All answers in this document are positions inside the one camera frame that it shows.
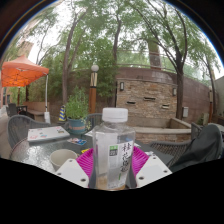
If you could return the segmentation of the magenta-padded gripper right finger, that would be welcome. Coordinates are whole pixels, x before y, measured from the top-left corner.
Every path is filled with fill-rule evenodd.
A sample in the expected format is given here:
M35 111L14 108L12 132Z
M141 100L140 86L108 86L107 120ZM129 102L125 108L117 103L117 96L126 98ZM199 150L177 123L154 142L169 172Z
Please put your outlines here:
M140 188L171 174L170 169L153 152L148 154L135 147L132 156L129 184Z

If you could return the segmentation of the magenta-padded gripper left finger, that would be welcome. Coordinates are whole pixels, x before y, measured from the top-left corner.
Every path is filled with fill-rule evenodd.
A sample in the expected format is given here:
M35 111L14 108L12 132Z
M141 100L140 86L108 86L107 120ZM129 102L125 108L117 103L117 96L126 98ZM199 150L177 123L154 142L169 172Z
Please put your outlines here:
M77 159L68 159L55 174L78 186L88 188L93 172L93 150L89 149Z

